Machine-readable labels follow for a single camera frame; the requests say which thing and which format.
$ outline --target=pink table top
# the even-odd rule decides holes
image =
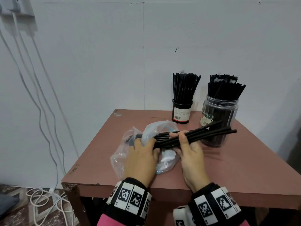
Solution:
[[[63,183],[78,184],[82,196],[109,196],[118,182],[110,157],[126,131],[132,126],[143,131],[152,122],[170,120],[172,114],[157,110],[118,110],[118,113],[121,116],[111,114],[62,180]],[[200,127],[200,117],[201,112],[191,112],[190,122],[179,124],[179,130]],[[232,128],[238,132],[229,135],[223,147],[202,145],[211,181],[226,186],[243,206],[299,208],[301,175],[237,120]],[[180,162],[171,171],[156,175],[150,190],[157,201],[185,203],[191,196]]]

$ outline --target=hand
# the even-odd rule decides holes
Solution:
[[[124,165],[124,178],[134,178],[142,182],[146,187],[149,186],[156,173],[156,165],[160,148],[153,150],[155,139],[148,140],[143,147],[141,139],[135,139],[135,146],[129,149],[129,155]]]
[[[210,180],[205,171],[204,154],[201,146],[197,142],[189,144],[185,133],[170,133],[170,137],[179,136],[181,149],[174,148],[180,155],[183,169],[183,176],[186,185],[193,193],[210,184]]]

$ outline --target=pink sleeve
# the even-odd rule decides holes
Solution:
[[[250,226],[249,225],[249,223],[245,220],[244,222],[242,222],[242,224],[241,225],[239,225],[239,226]]]
[[[107,215],[102,214],[97,223],[97,226],[124,226],[124,225],[108,217]]]

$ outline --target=transparent plastic bag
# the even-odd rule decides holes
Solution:
[[[135,127],[124,133],[119,147],[110,158],[117,177],[119,179],[123,178],[124,164],[129,153],[129,148],[134,145],[134,140],[138,134],[142,134],[141,143],[145,146],[147,141],[157,134],[173,131],[178,131],[176,123],[172,121],[158,121],[147,125],[143,133]],[[156,174],[171,170],[180,158],[173,149],[162,149],[160,154],[162,155],[162,159],[157,164]]]

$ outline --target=white wall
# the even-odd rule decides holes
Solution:
[[[22,21],[21,33],[56,114],[66,169],[76,155],[27,25],[80,153],[115,108],[171,110],[171,73],[186,70],[202,75],[195,110],[210,74],[239,76],[247,87],[237,119],[286,160],[301,127],[301,0],[258,1],[31,0],[36,22]],[[0,27],[21,65],[10,24]],[[53,186],[38,110],[2,41],[0,51],[0,182]]]

